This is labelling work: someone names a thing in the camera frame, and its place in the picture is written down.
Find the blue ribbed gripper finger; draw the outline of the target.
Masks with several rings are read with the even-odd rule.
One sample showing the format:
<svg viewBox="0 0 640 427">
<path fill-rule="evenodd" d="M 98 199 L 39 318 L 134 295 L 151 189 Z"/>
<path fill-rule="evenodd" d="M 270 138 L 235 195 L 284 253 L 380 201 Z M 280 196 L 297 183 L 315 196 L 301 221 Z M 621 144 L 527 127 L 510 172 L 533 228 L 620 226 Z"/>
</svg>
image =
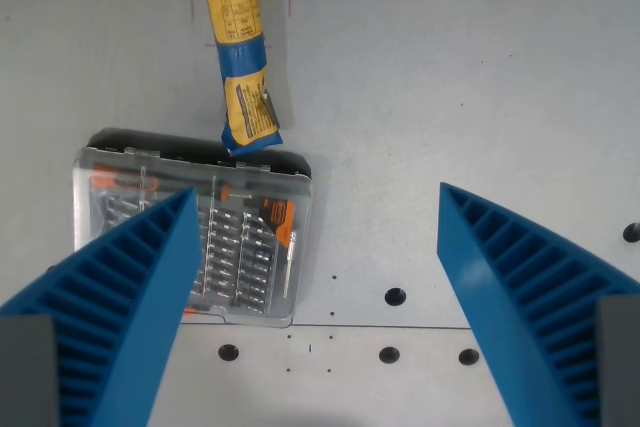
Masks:
<svg viewBox="0 0 640 427">
<path fill-rule="evenodd" d="M 440 185 L 437 255 L 516 426 L 598 426 L 596 305 L 639 283 L 539 224 Z"/>
<path fill-rule="evenodd" d="M 201 261 L 197 196 L 188 188 L 2 305 L 4 315 L 52 321 L 62 425 L 147 424 Z"/>
</svg>

